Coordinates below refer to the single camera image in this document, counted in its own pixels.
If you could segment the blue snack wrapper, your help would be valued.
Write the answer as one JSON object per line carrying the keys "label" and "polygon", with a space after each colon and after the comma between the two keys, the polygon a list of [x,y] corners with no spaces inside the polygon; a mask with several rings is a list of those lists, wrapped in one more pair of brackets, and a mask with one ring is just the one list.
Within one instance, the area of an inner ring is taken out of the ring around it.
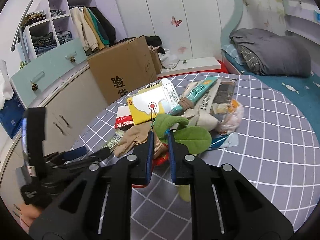
{"label": "blue snack wrapper", "polygon": [[210,146],[208,147],[208,150],[217,150],[220,148],[228,148],[228,147],[234,147],[238,146],[239,144],[239,136],[238,133],[233,132],[231,134],[215,134],[212,137],[212,142]]}

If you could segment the green leaf plush toy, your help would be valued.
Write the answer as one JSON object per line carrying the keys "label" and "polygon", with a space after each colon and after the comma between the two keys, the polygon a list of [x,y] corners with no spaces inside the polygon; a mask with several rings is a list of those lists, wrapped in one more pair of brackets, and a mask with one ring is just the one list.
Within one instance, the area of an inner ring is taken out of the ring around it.
{"label": "green leaf plush toy", "polygon": [[210,133],[197,126],[187,126],[188,120],[181,116],[159,114],[152,127],[160,141],[168,147],[172,182],[181,188],[191,185],[188,197],[192,201],[197,195],[213,195],[209,189],[209,168],[197,157],[208,150],[212,137]]}

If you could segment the beige low cabinet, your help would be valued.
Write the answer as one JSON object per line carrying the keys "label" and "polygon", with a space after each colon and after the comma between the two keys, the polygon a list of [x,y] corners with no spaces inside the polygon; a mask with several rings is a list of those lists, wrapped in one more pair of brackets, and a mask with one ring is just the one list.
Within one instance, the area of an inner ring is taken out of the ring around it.
{"label": "beige low cabinet", "polygon": [[[44,154],[70,150],[90,121],[107,107],[89,67],[62,84],[41,103],[46,107]],[[21,135],[1,150],[1,198],[15,220],[23,202],[16,168],[23,165]]]}

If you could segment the blue shopping bag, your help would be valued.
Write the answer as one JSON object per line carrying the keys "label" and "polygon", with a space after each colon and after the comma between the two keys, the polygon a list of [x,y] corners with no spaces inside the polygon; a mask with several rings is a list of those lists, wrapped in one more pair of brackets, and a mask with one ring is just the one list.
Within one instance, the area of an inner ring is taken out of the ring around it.
{"label": "blue shopping bag", "polygon": [[25,109],[16,93],[13,94],[11,100],[5,102],[4,107],[1,110],[1,125],[11,139],[14,138],[21,128],[24,112]]}

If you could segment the green patterned small packet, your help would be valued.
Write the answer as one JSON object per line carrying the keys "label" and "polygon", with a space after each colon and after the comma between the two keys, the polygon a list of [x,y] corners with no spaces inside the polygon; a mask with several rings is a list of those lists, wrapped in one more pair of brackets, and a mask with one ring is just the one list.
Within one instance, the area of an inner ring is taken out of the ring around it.
{"label": "green patterned small packet", "polygon": [[113,137],[105,144],[105,147],[109,148],[110,151],[113,151],[119,144],[119,142],[121,141],[121,139],[123,138],[123,135],[125,134],[124,131],[122,131],[121,129],[116,129],[115,134],[113,135]]}

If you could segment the grey checked bed sheet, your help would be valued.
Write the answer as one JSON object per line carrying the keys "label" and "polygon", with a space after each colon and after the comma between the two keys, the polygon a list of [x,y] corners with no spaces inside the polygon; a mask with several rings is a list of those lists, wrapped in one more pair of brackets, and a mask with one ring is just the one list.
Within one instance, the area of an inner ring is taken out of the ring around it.
{"label": "grey checked bed sheet", "polygon": [[[210,165],[233,165],[298,230],[319,202],[319,140],[285,95],[250,75],[236,76],[244,107],[237,146],[204,152]],[[132,190],[132,239],[191,239],[191,207],[178,195],[168,163]]]}

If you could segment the beige stocking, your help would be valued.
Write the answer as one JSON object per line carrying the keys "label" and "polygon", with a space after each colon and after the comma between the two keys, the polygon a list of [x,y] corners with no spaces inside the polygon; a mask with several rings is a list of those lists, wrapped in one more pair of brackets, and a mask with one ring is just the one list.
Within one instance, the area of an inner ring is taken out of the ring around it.
{"label": "beige stocking", "polygon": [[119,144],[114,148],[114,155],[119,158],[129,152],[134,146],[145,143],[150,129],[151,121],[132,126],[124,133]]}

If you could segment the white plastic bag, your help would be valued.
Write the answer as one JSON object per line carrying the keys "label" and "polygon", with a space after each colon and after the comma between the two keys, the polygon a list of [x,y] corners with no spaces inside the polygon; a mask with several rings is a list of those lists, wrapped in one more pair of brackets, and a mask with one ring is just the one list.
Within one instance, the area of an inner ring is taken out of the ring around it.
{"label": "white plastic bag", "polygon": [[0,60],[0,71],[0,110],[2,110],[5,102],[12,99],[14,91],[9,80],[7,65],[4,60]]}

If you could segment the crumpled newspaper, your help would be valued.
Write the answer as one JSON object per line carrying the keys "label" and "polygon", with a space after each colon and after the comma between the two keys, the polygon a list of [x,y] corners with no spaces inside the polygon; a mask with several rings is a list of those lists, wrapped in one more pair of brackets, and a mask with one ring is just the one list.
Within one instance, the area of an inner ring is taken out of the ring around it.
{"label": "crumpled newspaper", "polygon": [[214,86],[198,101],[194,108],[186,110],[182,116],[189,120],[189,126],[198,126],[207,131],[215,131],[223,122],[233,99],[236,79],[221,79],[219,87]]}

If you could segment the teal toothpaste tube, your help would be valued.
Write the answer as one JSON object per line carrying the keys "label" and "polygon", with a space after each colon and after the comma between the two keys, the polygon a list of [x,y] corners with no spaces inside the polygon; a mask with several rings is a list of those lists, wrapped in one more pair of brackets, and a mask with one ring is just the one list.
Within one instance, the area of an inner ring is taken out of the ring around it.
{"label": "teal toothpaste tube", "polygon": [[178,105],[169,111],[170,115],[181,115],[195,107],[196,103],[214,86],[219,87],[221,79],[208,77],[203,81],[191,82],[182,93]]}

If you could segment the yellow white medicine box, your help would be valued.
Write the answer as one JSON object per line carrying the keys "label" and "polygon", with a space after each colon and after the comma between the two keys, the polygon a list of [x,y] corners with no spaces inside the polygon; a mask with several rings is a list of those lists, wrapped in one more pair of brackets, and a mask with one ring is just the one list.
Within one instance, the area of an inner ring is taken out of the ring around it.
{"label": "yellow white medicine box", "polygon": [[171,80],[164,78],[127,98],[135,125],[150,121],[158,114],[169,113],[178,105],[179,97]]}

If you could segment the red storage box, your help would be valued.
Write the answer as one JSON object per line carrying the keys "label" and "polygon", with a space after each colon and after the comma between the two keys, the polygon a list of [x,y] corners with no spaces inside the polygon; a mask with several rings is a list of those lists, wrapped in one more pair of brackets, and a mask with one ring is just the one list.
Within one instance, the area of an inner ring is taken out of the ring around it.
{"label": "red storage box", "polygon": [[179,61],[177,66],[173,69],[162,68],[161,73],[157,75],[158,78],[169,77],[173,75],[191,74],[197,72],[215,72],[227,73],[224,67],[215,57],[203,57],[198,59],[188,59]]}

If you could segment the white cubby shelf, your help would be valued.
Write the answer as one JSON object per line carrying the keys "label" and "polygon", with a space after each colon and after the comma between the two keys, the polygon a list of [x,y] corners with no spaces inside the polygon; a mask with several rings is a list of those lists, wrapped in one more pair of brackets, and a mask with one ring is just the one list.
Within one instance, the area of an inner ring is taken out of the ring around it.
{"label": "white cubby shelf", "polygon": [[31,0],[18,29],[15,48],[21,61],[30,62],[46,52],[79,38],[72,8],[94,5],[94,0]]}

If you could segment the hanging clothes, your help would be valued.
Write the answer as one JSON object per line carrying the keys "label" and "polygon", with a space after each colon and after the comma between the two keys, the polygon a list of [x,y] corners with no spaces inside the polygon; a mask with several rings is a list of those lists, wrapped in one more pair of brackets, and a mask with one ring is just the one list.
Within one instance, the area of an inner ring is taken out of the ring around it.
{"label": "hanging clothes", "polygon": [[69,10],[87,56],[115,45],[116,30],[97,7],[73,7]]}

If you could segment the grey folded blanket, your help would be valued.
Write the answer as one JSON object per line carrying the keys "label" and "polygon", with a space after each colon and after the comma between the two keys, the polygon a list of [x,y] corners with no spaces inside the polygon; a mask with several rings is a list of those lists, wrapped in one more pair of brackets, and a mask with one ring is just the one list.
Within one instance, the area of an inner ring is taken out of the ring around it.
{"label": "grey folded blanket", "polygon": [[310,53],[296,37],[242,28],[233,31],[229,38],[242,55],[246,68],[256,75],[311,75]]}

